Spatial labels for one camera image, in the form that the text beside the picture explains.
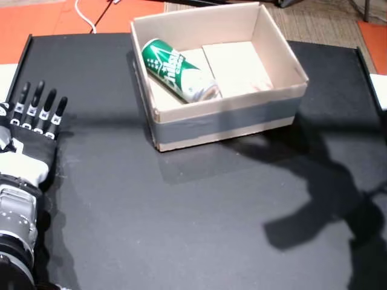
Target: can lid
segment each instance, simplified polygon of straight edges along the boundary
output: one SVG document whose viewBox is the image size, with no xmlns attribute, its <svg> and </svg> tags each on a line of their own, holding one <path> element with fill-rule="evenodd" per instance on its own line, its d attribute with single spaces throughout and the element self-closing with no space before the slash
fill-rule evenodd
<svg viewBox="0 0 387 290">
<path fill-rule="evenodd" d="M 153 38 L 153 39 L 147 41 L 147 42 L 144 44 L 143 48 L 141 49 L 141 53 L 143 53 L 144 49 L 145 49 L 149 44 L 151 44 L 153 41 L 155 41 L 155 40 L 160 40 L 160 39 L 159 39 L 159 38 Z"/>
<path fill-rule="evenodd" d="M 205 101 L 205 100 L 212 100 L 215 98 L 221 98 L 222 95 L 219 90 L 219 86 L 216 84 L 216 82 L 213 82 L 210 84 L 210 86 L 204 88 L 201 91 L 200 96 L 197 98 L 197 102 Z"/>
</svg>

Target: orange floor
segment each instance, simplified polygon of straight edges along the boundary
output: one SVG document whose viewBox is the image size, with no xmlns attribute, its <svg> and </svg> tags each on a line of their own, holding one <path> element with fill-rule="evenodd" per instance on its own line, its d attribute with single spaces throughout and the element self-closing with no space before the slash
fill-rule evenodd
<svg viewBox="0 0 387 290">
<path fill-rule="evenodd" d="M 76 13 L 75 0 L 0 8 L 0 64 L 17 63 L 28 35 L 88 33 L 90 26 Z M 95 23 L 106 0 L 79 0 L 80 11 Z M 131 19 L 162 13 L 163 2 L 121 0 L 112 4 L 97 25 L 98 33 L 130 32 Z"/>
<path fill-rule="evenodd" d="M 365 44 L 378 74 L 387 75 L 387 26 L 359 21 Z"/>
</svg>

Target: gray duct tape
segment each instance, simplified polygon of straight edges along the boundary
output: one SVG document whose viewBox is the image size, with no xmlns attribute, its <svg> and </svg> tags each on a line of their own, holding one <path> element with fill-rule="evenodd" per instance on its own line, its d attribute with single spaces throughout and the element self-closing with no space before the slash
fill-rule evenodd
<svg viewBox="0 0 387 290">
<path fill-rule="evenodd" d="M 290 98 L 170 123 L 153 122 L 153 132 L 155 139 L 163 144 L 193 139 L 293 117 L 301 100 L 302 97 Z"/>
</svg>

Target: white cable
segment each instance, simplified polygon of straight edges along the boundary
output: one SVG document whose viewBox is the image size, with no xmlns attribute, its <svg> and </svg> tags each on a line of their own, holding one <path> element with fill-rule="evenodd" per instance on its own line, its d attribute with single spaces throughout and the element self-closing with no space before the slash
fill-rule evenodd
<svg viewBox="0 0 387 290">
<path fill-rule="evenodd" d="M 75 10 L 77 10 L 78 15 L 79 15 L 84 21 L 86 21 L 86 22 L 88 23 L 88 25 L 91 26 L 91 28 L 93 29 L 93 33 L 94 33 L 94 34 L 97 33 L 96 26 L 90 21 L 90 19 L 86 18 L 86 16 L 83 15 L 81 11 L 79 11 L 79 9 L 78 9 L 78 1 L 79 1 L 79 0 L 75 0 Z"/>
</svg>

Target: white paper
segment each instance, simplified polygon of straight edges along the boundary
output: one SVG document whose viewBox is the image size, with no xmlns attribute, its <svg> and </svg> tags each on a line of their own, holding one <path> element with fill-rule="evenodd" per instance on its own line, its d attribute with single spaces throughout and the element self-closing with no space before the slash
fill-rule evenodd
<svg viewBox="0 0 387 290">
<path fill-rule="evenodd" d="M 382 110 L 387 111 L 387 76 L 370 74 Z"/>
<path fill-rule="evenodd" d="M 7 98 L 17 67 L 18 65 L 16 63 L 0 65 L 0 102 L 4 102 Z"/>
</svg>

